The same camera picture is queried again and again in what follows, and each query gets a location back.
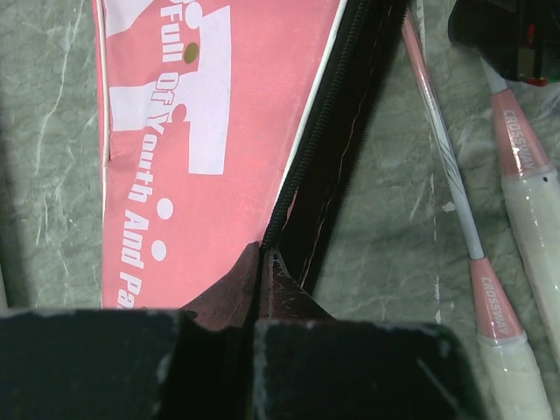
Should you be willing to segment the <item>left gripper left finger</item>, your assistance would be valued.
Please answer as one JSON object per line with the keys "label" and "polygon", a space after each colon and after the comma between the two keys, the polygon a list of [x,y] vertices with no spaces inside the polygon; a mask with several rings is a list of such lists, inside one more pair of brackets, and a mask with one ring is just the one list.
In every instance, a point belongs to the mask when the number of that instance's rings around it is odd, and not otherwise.
{"label": "left gripper left finger", "polygon": [[179,309],[8,310],[4,419],[244,419],[260,253]]}

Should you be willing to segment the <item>pink racket cover bag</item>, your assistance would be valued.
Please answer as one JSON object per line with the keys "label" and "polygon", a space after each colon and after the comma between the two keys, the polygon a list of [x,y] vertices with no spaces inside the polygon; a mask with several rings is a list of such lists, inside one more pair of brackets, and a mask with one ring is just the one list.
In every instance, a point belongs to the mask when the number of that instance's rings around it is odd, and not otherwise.
{"label": "pink racket cover bag", "polygon": [[96,1],[101,305],[178,308],[284,227],[404,1]]}

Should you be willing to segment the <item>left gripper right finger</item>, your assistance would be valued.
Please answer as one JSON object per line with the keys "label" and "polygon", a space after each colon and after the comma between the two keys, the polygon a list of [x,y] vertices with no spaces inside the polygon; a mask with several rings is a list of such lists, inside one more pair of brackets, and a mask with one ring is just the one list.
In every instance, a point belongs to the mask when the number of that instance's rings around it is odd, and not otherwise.
{"label": "left gripper right finger", "polygon": [[291,277],[277,249],[262,262],[254,330],[258,419],[482,419],[466,352],[446,327],[337,320]]}

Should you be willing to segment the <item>pink badminton racket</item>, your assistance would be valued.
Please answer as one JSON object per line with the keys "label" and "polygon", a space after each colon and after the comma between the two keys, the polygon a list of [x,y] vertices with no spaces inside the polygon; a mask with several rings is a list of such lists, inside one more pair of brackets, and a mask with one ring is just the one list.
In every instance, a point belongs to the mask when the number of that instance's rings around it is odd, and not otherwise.
{"label": "pink badminton racket", "polygon": [[410,10],[405,12],[402,37],[435,133],[467,246],[479,352],[500,416],[503,419],[551,419],[552,408],[527,334],[485,255]]}
{"label": "pink badminton racket", "polygon": [[515,94],[485,60],[507,215],[549,345],[559,360],[559,174]]}

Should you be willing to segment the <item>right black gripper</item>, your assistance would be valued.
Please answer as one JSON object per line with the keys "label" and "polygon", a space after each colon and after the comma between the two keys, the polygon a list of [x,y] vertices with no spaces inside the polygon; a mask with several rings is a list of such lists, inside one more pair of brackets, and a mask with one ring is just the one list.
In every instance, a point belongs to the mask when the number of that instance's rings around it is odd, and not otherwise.
{"label": "right black gripper", "polygon": [[460,0],[448,19],[454,45],[471,48],[508,81],[559,82],[557,0]]}

